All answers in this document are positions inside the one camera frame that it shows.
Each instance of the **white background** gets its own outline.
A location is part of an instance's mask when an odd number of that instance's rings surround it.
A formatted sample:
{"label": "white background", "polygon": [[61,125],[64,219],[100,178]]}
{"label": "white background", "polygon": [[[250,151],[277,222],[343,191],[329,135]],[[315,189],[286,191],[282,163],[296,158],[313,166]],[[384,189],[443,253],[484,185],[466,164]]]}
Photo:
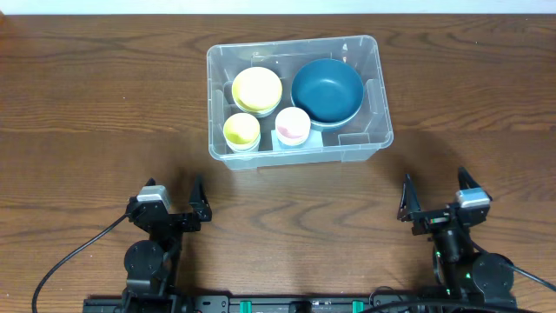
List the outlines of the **white background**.
{"label": "white background", "polygon": [[556,13],[556,0],[0,0],[0,10],[4,14]]}

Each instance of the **plastic bin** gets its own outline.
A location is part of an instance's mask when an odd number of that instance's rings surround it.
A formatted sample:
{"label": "plastic bin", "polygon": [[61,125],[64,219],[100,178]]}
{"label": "plastic bin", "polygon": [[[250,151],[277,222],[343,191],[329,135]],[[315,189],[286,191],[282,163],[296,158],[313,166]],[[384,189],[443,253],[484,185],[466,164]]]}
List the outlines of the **plastic bin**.
{"label": "plastic bin", "polygon": [[[323,132],[322,147],[273,150],[271,130],[276,115],[292,106],[291,84],[304,64],[333,58],[350,64],[365,84],[363,105],[355,118],[335,132]],[[259,150],[235,154],[227,145],[222,126],[241,112],[231,87],[242,70],[261,66],[271,69],[282,82],[281,102],[272,115],[259,119]],[[365,161],[394,140],[388,112],[378,44],[371,36],[336,37],[273,43],[221,44],[207,52],[208,151],[231,170],[296,163]]]}

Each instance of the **wooden table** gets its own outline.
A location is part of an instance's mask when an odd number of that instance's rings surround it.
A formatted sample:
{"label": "wooden table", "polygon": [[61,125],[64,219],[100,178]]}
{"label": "wooden table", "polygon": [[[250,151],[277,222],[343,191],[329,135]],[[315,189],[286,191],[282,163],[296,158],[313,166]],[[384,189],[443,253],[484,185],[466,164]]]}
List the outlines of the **wooden table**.
{"label": "wooden table", "polygon": [[[29,312],[62,257],[116,220],[149,177],[177,210],[203,174],[214,220],[186,235],[193,293],[365,294],[433,283],[432,244],[396,220],[403,174],[435,209],[465,165],[494,196],[485,249],[556,282],[554,16],[6,17],[0,35],[0,311]],[[374,36],[394,143],[365,163],[231,172],[207,149],[217,43]],[[123,223],[45,285],[39,312],[118,295]],[[556,296],[516,276],[520,307]]]}

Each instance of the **blue bowl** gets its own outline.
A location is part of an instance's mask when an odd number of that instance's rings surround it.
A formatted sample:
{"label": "blue bowl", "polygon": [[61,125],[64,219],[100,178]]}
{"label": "blue bowl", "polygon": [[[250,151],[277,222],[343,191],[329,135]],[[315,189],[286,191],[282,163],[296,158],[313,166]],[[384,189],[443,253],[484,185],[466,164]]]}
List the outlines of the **blue bowl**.
{"label": "blue bowl", "polygon": [[303,66],[292,82],[292,104],[311,117],[311,128],[338,130],[355,117],[363,102],[363,82],[341,61],[316,60]]}

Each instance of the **cup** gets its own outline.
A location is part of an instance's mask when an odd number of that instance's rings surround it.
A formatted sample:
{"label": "cup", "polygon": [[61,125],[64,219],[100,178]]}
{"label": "cup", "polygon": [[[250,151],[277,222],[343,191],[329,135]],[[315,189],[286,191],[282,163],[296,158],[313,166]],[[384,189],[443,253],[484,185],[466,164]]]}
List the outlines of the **cup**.
{"label": "cup", "polygon": [[226,144],[234,153],[258,151],[261,125],[252,115],[234,114],[224,123],[223,132]]}
{"label": "cup", "polygon": [[311,118],[300,108],[286,108],[276,116],[276,137],[290,147],[299,146],[307,141],[311,132]]}
{"label": "cup", "polygon": [[255,117],[267,117],[281,100],[280,78],[262,67],[243,70],[232,83],[232,97],[240,110]]}

